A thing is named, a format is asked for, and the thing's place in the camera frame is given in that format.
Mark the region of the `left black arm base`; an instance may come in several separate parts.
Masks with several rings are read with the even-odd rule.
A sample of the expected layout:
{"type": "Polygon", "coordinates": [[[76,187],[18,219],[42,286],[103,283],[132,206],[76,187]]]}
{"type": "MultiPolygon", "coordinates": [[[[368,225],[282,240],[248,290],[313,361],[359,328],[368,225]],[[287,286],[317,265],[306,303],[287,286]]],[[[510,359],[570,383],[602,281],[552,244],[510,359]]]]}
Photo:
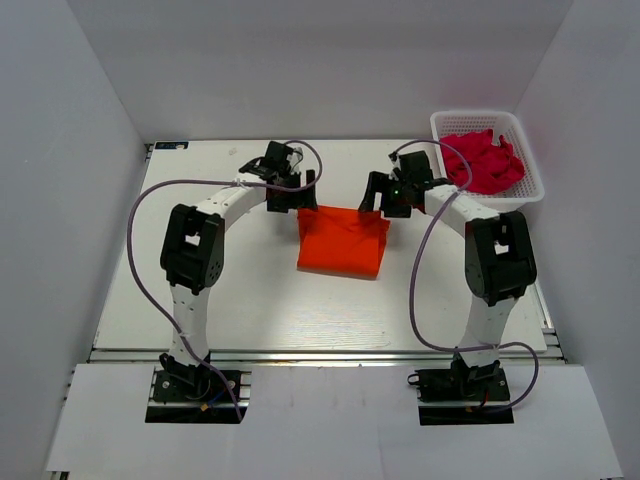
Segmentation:
{"type": "Polygon", "coordinates": [[[161,368],[155,372],[151,399],[158,403],[232,403],[223,380],[202,365],[184,365],[173,356],[160,356],[161,368]]]}

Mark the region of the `orange t shirt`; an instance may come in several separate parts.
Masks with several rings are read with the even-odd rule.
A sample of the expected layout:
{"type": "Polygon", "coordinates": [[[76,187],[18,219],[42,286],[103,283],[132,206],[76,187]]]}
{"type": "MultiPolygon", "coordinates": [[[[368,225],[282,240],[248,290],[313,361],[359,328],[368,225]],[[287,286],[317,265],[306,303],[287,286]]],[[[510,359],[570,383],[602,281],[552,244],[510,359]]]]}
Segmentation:
{"type": "Polygon", "coordinates": [[[378,211],[320,206],[297,212],[300,270],[374,280],[391,222],[378,211]]]}

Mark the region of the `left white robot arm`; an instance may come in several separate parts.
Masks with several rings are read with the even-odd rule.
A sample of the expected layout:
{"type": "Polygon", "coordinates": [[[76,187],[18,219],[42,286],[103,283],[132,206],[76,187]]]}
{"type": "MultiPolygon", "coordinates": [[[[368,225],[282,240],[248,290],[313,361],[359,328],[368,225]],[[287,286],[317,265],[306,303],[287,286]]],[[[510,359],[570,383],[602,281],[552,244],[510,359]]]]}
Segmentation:
{"type": "Polygon", "coordinates": [[[188,398],[202,398],[211,387],[211,374],[199,365],[209,360],[208,301],[224,267],[225,234],[261,204],[276,213],[315,209],[316,172],[301,172],[302,160],[301,148],[271,141],[265,154],[240,167],[229,185],[194,205],[178,204],[171,211],[160,266],[170,285],[179,329],[168,363],[185,365],[176,384],[188,398]]]}

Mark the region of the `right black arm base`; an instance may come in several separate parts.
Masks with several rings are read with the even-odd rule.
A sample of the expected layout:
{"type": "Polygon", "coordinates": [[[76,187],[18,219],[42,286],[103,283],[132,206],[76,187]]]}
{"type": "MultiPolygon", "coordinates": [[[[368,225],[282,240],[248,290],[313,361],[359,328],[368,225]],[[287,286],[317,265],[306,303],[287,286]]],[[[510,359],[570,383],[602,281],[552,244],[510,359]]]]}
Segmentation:
{"type": "Polygon", "coordinates": [[[457,356],[445,369],[415,370],[407,383],[416,387],[418,397],[426,403],[488,402],[510,400],[505,372],[499,360],[485,365],[469,367],[457,356]]]}

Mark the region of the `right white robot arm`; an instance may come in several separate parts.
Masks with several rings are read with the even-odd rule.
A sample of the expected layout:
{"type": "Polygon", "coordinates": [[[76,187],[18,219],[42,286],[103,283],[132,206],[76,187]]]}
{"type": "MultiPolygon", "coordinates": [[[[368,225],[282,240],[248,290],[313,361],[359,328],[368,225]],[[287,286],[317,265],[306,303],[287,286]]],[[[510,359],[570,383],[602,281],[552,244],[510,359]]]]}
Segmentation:
{"type": "Polygon", "coordinates": [[[386,218],[409,218],[414,210],[430,215],[432,232],[442,221],[464,239],[464,275],[472,294],[465,332],[451,349],[463,366],[451,374],[453,390],[472,399],[484,391],[499,360],[507,320],[537,277],[526,218],[501,213],[462,193],[446,178],[436,178],[424,151],[390,155],[389,173],[372,171],[359,211],[386,218]]]}

